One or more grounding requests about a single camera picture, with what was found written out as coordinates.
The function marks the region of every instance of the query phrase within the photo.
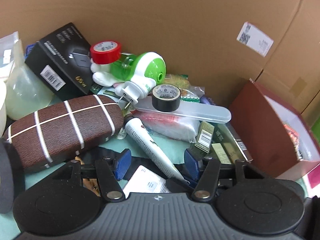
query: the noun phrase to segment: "black product box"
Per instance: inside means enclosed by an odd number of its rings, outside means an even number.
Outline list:
[[[73,23],[37,41],[26,64],[62,101],[90,93],[90,44]]]

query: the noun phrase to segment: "cardboard box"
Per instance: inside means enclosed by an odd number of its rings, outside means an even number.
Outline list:
[[[117,40],[124,52],[155,51],[168,73],[227,106],[256,79],[290,26],[301,0],[0,0],[0,37],[18,30],[32,44],[67,22],[89,43]],[[265,57],[236,40],[245,22],[274,42]]]
[[[90,44],[73,23],[37,41],[26,64],[62,101],[88,95],[93,83]]]
[[[309,127],[312,127],[318,120],[318,118],[320,117],[320,92],[316,94],[313,100],[302,112],[301,116],[306,121]]]
[[[232,126],[260,170],[297,180],[320,164],[320,147],[301,115],[261,84],[248,81],[229,109]],[[297,159],[283,123],[299,134],[303,160]]]
[[[301,0],[283,39],[257,79],[299,113],[320,90],[319,4],[320,0]]]

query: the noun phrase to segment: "qr code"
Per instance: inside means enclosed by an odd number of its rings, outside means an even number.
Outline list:
[[[245,33],[245,32],[243,32],[243,33],[241,34],[241,37],[240,37],[239,41],[240,41],[242,44],[247,45],[249,39],[250,39],[250,35],[247,34],[247,33]]]

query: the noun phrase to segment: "gray rubber grip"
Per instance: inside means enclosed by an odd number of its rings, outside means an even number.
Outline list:
[[[266,238],[238,232],[209,204],[193,202],[185,193],[131,193],[125,201],[107,204],[95,222],[73,234],[45,237],[22,233],[16,239],[301,240],[294,233]]]

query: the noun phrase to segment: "white label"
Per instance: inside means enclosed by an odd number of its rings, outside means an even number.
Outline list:
[[[199,136],[199,140],[198,143],[201,143],[202,145],[206,146],[207,148],[210,147],[210,143],[211,143],[211,136],[212,134],[207,132],[206,130],[201,131],[200,136]]]
[[[248,46],[265,57],[273,44],[273,40],[260,31],[256,26],[245,22],[237,37],[237,41]]]
[[[243,142],[237,142],[237,143],[238,143],[238,145],[240,146],[240,149],[241,149],[241,150],[245,151],[245,150],[247,149],[247,147],[244,145]]]
[[[6,49],[3,52],[3,64],[9,64],[11,58],[11,49]]]
[[[127,198],[130,192],[170,193],[165,179],[140,165],[123,189]]]
[[[56,90],[58,91],[62,88],[66,83],[62,80],[61,77],[49,66],[45,66],[45,68],[41,71],[40,75]]]
[[[95,51],[110,51],[116,48],[118,44],[114,41],[103,41],[96,44],[93,49]]]

